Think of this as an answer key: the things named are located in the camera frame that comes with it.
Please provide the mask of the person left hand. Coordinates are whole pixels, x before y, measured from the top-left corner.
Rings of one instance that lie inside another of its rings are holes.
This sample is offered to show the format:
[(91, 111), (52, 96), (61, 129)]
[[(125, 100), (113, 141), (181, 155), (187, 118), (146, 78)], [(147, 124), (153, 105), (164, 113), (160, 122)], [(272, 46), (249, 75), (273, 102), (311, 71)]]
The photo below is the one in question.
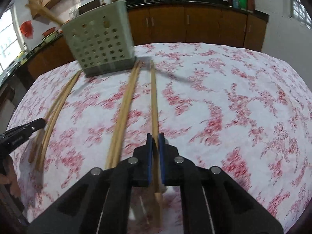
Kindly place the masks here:
[(15, 198), (20, 198), (21, 189), (17, 181), (13, 160), (10, 155), (7, 155), (6, 159), (3, 160), (3, 165), (6, 174), (5, 175), (1, 174), (1, 184), (10, 185), (10, 194)]

